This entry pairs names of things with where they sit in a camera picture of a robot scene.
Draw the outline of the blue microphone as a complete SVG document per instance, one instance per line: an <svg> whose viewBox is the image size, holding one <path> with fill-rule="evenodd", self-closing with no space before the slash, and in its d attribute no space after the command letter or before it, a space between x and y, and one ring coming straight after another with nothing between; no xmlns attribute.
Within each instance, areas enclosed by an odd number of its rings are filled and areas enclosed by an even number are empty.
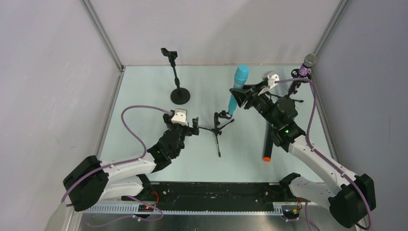
<svg viewBox="0 0 408 231"><path fill-rule="evenodd" d="M249 76L249 67L247 65L239 65L234 74L234 89L242 89L244 84L246 83ZM233 115L235 109L237 107L237 101L233 97L230 96L229 104L228 104L228 114Z"/></svg>

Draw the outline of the small tripod clip stand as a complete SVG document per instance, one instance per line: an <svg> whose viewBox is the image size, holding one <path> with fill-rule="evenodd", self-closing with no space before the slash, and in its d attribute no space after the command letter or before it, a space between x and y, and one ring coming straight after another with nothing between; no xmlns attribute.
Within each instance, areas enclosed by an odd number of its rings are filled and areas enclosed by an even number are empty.
<svg viewBox="0 0 408 231"><path fill-rule="evenodd" d="M229 120L229 122L227 122L226 124L224 124L223 126L220 126L220 121L219 119L227 119ZM232 119L232 115L230 115L228 112L226 112L225 110L221 111L221 112L215 112L214 113L214 127L213 128L205 128L205 127L199 127L200 129L204 129L207 131L210 131L214 134L215 139L216 139L216 145L217 145L217 155L218 157L221 157L221 152L220 152L220 148L219 148L219 141L218 141L218 136L220 136L222 134L222 129L224 127L226 127L227 125L233 123L235 121L235 119Z"/></svg>

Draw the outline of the black microphone orange end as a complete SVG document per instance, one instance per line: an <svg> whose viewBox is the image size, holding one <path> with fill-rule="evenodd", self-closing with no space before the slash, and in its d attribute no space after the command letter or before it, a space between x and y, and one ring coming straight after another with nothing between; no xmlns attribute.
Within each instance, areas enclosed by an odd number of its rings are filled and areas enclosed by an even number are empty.
<svg viewBox="0 0 408 231"><path fill-rule="evenodd" d="M272 149L274 145L273 140L272 140L272 133L273 133L273 128L271 126L268 126L268 129L265 135L264 151L263 151L263 161L265 162L271 161Z"/></svg>

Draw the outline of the tripod shock mount stand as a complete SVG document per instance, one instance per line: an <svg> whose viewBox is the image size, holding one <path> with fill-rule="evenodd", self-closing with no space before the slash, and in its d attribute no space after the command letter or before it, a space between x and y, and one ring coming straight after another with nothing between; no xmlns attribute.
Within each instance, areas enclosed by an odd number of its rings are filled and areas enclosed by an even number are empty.
<svg viewBox="0 0 408 231"><path fill-rule="evenodd" d="M298 69L293 69L291 71L291 76L292 78L304 78L306 80L311 80L311 69L310 67L306 67L305 65L302 65L300 68ZM281 97L286 97L289 98L290 96L296 94L298 92L298 89L300 88L302 83L306 83L305 80L296 80L296 81L292 81L292 83L290 84L286 95L276 95L276 94L272 94L269 92L270 89L274 88L275 86L277 86L276 81L280 81L280 77L279 75L275 72L275 71L270 71L268 73L265 73L266 78L268 79L268 85L266 87L266 94L270 95L270 96L274 96L277 97L278 99Z"/></svg>

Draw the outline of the purple glitter microphone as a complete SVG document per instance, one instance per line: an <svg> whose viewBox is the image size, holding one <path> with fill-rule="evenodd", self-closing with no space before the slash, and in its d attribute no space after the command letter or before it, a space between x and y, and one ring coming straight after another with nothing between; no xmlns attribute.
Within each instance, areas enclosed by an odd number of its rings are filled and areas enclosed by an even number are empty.
<svg viewBox="0 0 408 231"><path fill-rule="evenodd" d="M314 53L308 54L303 61L303 64L298 69L293 69L291 72L292 78L306 78L311 80L311 67L316 63L317 56ZM293 81L288 89L288 95L296 94L300 87L300 81Z"/></svg>

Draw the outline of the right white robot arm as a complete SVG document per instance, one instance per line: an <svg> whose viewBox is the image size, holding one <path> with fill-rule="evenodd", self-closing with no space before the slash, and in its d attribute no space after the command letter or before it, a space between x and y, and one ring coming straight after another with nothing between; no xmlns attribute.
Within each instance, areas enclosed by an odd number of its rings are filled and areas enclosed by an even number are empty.
<svg viewBox="0 0 408 231"><path fill-rule="evenodd" d="M294 197L314 202L330 211L342 226L358 226L367 217L366 230L372 227L372 211L376 208L373 179L367 174L357 175L334 159L325 156L311 141L310 131L302 130L294 121L297 116L295 102L289 96L272 101L262 91L264 83L244 85L242 89L230 89L240 108L254 108L272 129L271 138L275 146L295 156L306 164L323 183L307 180L292 173L282 180Z"/></svg>

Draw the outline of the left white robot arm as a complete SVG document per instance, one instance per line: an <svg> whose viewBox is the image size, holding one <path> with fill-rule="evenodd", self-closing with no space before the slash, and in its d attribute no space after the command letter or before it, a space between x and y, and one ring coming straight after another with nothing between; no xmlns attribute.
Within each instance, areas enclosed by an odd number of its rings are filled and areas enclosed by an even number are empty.
<svg viewBox="0 0 408 231"><path fill-rule="evenodd" d="M168 129L144 157L101 161L91 155L65 177L63 185L75 211L87 210L105 199L138 195L150 183L146 174L169 166L184 149L185 138L199 135L199 118L193 118L189 126L182 110L164 114L163 119Z"/></svg>

